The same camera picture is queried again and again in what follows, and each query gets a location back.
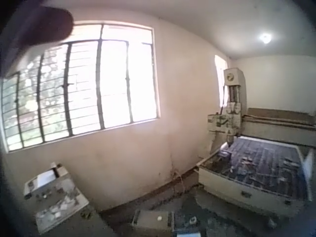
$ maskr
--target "white machine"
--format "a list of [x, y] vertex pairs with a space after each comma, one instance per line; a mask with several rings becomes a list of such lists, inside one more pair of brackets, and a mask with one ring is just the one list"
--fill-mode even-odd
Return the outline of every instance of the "white machine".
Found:
[[[208, 116], [203, 160], [197, 164], [199, 182], [207, 192], [240, 207], [264, 215], [294, 216], [312, 200], [314, 122], [246, 114], [243, 72], [226, 69], [224, 76], [229, 100], [224, 110]], [[226, 143], [214, 148], [221, 134]], [[310, 149], [306, 156], [301, 147]]]
[[24, 197], [41, 236], [116, 237], [61, 165], [28, 181]]

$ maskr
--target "ceiling light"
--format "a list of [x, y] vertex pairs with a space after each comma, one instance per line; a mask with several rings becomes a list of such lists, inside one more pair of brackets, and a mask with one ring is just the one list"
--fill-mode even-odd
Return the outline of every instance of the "ceiling light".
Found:
[[261, 40], [264, 44], [270, 43], [271, 39], [272, 39], [272, 36], [271, 36], [270, 34], [262, 34], [262, 35], [260, 36], [260, 40]]

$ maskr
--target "metal box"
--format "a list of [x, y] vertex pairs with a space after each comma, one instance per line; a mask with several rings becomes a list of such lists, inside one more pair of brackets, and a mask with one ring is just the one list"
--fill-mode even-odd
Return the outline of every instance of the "metal box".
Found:
[[137, 236], [172, 237], [174, 213], [137, 210], [132, 221], [132, 227]]

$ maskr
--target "window frame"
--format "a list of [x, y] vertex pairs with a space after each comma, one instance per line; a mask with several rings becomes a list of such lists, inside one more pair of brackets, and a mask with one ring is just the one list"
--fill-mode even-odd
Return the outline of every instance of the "window frame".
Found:
[[[21, 142], [21, 145], [22, 145], [22, 148], [19, 148], [19, 149], [14, 149], [14, 150], [10, 150], [9, 149], [9, 145], [7, 143], [7, 135], [5, 133], [5, 127], [4, 127], [4, 117], [3, 117], [3, 112], [2, 112], [2, 103], [3, 103], [3, 84], [4, 84], [4, 80], [1, 80], [1, 84], [0, 84], [0, 100], [1, 100], [1, 109], [0, 109], [0, 113], [1, 113], [1, 124], [3, 125], [3, 129], [0, 129], [1, 130], [1, 134], [0, 136], [3, 139], [3, 144], [6, 148], [6, 151], [7, 153], [11, 153], [11, 152], [16, 152], [16, 151], [20, 151], [20, 150], [23, 150], [23, 149], [28, 149], [28, 148], [32, 148], [32, 147], [35, 147], [35, 146], [40, 146], [40, 145], [43, 145], [43, 144], [46, 144], [46, 143], [51, 143], [51, 142], [55, 142], [55, 141], [60, 141], [60, 140], [63, 140], [63, 139], [69, 139], [69, 138], [72, 138], [72, 137], [76, 137], [76, 136], [80, 136], [80, 135], [86, 135], [86, 134], [90, 134], [90, 133], [94, 133], [94, 132], [99, 132], [99, 131], [103, 131], [103, 130], [108, 130], [108, 129], [114, 129], [114, 128], [117, 128], [117, 127], [122, 127], [122, 126], [127, 126], [127, 125], [132, 125], [132, 124], [138, 124], [138, 123], [142, 123], [142, 122], [146, 122], [146, 121], [152, 121], [152, 120], [155, 120], [155, 119], [158, 119], [160, 116], [159, 116], [159, 102], [158, 102], [158, 85], [157, 85], [157, 67], [156, 67], [156, 54], [155, 54], [155, 38], [154, 38], [154, 30], [152, 28], [149, 28], [149, 27], [141, 27], [141, 26], [135, 26], [133, 24], [119, 24], [119, 23], [80, 23], [80, 24], [76, 24], [75, 26], [87, 26], [87, 25], [101, 25], [101, 30], [100, 30], [100, 37], [98, 39], [83, 39], [83, 40], [75, 40], [75, 41], [62, 41], [61, 43], [57, 44], [55, 47], [59, 47], [59, 46], [62, 46], [62, 45], [67, 45], [67, 52], [66, 52], [66, 57], [65, 57], [65, 68], [64, 68], [64, 76], [63, 76], [63, 85], [61, 85], [63, 87], [63, 96], [64, 97], [64, 102], [62, 103], [64, 105], [64, 108], [65, 110], [62, 112], [65, 114], [65, 121], [67, 123], [67, 131], [69, 133], [68, 136], [65, 136], [65, 137], [61, 137], [61, 138], [57, 138], [57, 139], [53, 139], [53, 140], [49, 140], [49, 141], [46, 141], [45, 140], [45, 133], [44, 133], [44, 130], [43, 130], [43, 120], [42, 120], [42, 115], [41, 115], [41, 108], [42, 108], [42, 105], [40, 104], [41, 103], [41, 98], [40, 98], [40, 95], [41, 95], [41, 90], [40, 90], [40, 87], [41, 87], [41, 75], [43, 74], [43, 72], [41, 72], [41, 68], [43, 66], [43, 60], [44, 60], [44, 56], [45, 56], [45, 53], [46, 51], [49, 51], [51, 50], [51, 48], [47, 49], [42, 55], [40, 55], [40, 61], [39, 61], [39, 67], [36, 69], [37, 70], [37, 84], [36, 84], [36, 103], [37, 103], [37, 115], [38, 115], [38, 118], [34, 119], [34, 120], [38, 120], [39, 122], [39, 130], [40, 130], [40, 137], [42, 138], [42, 142], [41, 143], [38, 143], [38, 144], [34, 144], [34, 145], [30, 145], [30, 146], [26, 146], [25, 147], [25, 144], [24, 142], [25, 141], [28, 141], [28, 140], [23, 140], [23, 131], [21, 130], [21, 122], [20, 122], [20, 113], [19, 113], [19, 104], [18, 104], [18, 96], [19, 96], [19, 82], [20, 82], [20, 75], [21, 75], [21, 72], [18, 71], [16, 73], [13, 73], [11, 74], [10, 76], [8, 76], [7, 78], [10, 79], [14, 76], [17, 76], [17, 84], [16, 85], [13, 85], [13, 86], [16, 86], [16, 90], [14, 93], [12, 94], [15, 94], [15, 101], [14, 103], [16, 104], [16, 108], [15, 109], [12, 109], [12, 110], [16, 110], [16, 117], [17, 117], [17, 127], [18, 127], [18, 131], [19, 131], [19, 135], [20, 135], [20, 142]], [[151, 47], [151, 64], [152, 64], [152, 83], [153, 83], [153, 90], [154, 90], [154, 100], [155, 100], [155, 106], [156, 106], [156, 116], [154, 118], [148, 118], [148, 119], [143, 119], [143, 120], [138, 120], [138, 121], [134, 121], [133, 120], [133, 113], [132, 113], [132, 102], [131, 102], [131, 95], [130, 95], [130, 77], [129, 77], [129, 68], [128, 68], [128, 58], [129, 58], [129, 40], [121, 40], [121, 39], [103, 39], [102, 38], [102, 34], [103, 34], [103, 29], [104, 29], [104, 26], [118, 26], [118, 27], [122, 27], [122, 28], [138, 28], [138, 29], [143, 29], [143, 30], [148, 30], [148, 31], [151, 31], [151, 38], [152, 38], [152, 43], [146, 43], [146, 42], [141, 42], [142, 44], [145, 44], [145, 45], [149, 45]], [[125, 124], [120, 124], [120, 125], [115, 125], [115, 126], [110, 126], [110, 127], [106, 127], [104, 125], [104, 118], [103, 118], [103, 109], [102, 109], [102, 95], [101, 95], [101, 87], [100, 87], [100, 80], [101, 80], [101, 77], [100, 77], [100, 74], [101, 74], [101, 50], [102, 50], [102, 43], [104, 41], [120, 41], [120, 42], [124, 42], [126, 44], [126, 94], [127, 94], [127, 102], [128, 102], [128, 112], [129, 112], [129, 116], [130, 116], [130, 122], [129, 123], [125, 123]], [[97, 109], [98, 109], [98, 115], [99, 115], [99, 124], [100, 124], [100, 129], [97, 129], [97, 130], [91, 130], [91, 131], [87, 131], [87, 132], [83, 132], [83, 133], [79, 133], [79, 134], [73, 134], [73, 129], [76, 129], [76, 127], [72, 127], [72, 124], [71, 124], [71, 117], [70, 117], [70, 108], [69, 108], [69, 103], [71, 101], [68, 100], [68, 97], [69, 97], [69, 92], [68, 92], [68, 86], [70, 85], [69, 84], [69, 81], [68, 81], [68, 77], [69, 77], [69, 64], [70, 64], [70, 56], [71, 56], [71, 49], [72, 49], [72, 46], [76, 43], [85, 43], [85, 42], [97, 42], [97, 54], [96, 54], [96, 72], [95, 74], [93, 74], [92, 76], [95, 76], [95, 82], [96, 82], [96, 104], [97, 104]]]

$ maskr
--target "machine bed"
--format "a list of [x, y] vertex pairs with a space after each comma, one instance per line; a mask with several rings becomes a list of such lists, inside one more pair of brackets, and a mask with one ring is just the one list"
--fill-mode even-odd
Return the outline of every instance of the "machine bed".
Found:
[[203, 166], [226, 178], [293, 199], [306, 199], [307, 189], [297, 149], [270, 142], [237, 138], [230, 148], [231, 162], [223, 169]]
[[293, 216], [308, 199], [298, 147], [249, 137], [236, 138], [221, 162], [219, 153], [199, 165], [199, 182], [209, 193], [265, 214]]

